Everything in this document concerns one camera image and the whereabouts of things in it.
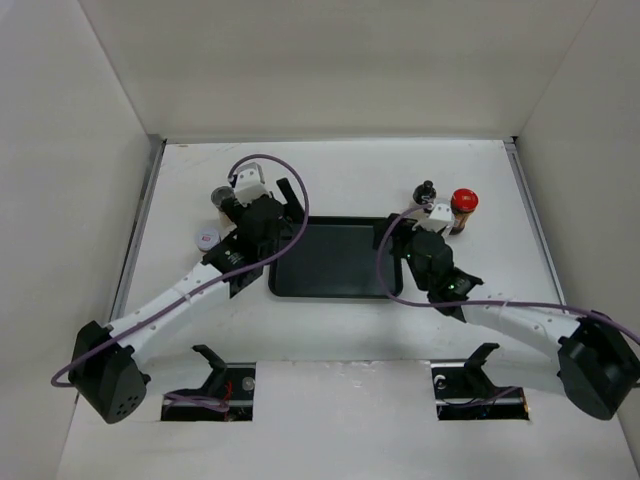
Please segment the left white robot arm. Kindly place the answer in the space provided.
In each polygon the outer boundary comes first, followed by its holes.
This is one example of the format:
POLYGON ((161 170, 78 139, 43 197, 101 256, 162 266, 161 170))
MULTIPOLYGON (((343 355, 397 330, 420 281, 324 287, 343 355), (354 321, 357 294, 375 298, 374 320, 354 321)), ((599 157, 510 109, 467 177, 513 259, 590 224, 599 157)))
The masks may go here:
POLYGON ((295 194, 288 179, 276 183, 277 200, 262 179, 246 173, 231 177, 212 194, 231 231, 176 284, 146 305, 106 326, 91 321, 76 336, 68 380, 107 424, 131 415, 155 383, 149 362, 191 320, 236 297, 255 282, 266 265, 287 253, 283 231, 304 230, 309 196, 295 194))

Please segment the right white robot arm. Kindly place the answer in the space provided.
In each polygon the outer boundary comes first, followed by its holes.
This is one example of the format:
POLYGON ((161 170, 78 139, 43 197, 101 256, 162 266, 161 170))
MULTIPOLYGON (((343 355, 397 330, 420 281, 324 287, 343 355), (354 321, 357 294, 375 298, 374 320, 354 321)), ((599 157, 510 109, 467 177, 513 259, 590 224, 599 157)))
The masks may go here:
POLYGON ((496 331, 540 354, 517 359, 497 343, 484 343, 457 372, 474 404, 489 403, 518 388, 565 396, 592 418, 609 420, 639 385, 639 358, 630 347, 638 335, 603 313, 566 305, 525 302, 492 292, 454 264, 444 237, 406 213, 374 227, 373 247, 409 266, 424 307, 465 325, 496 331))

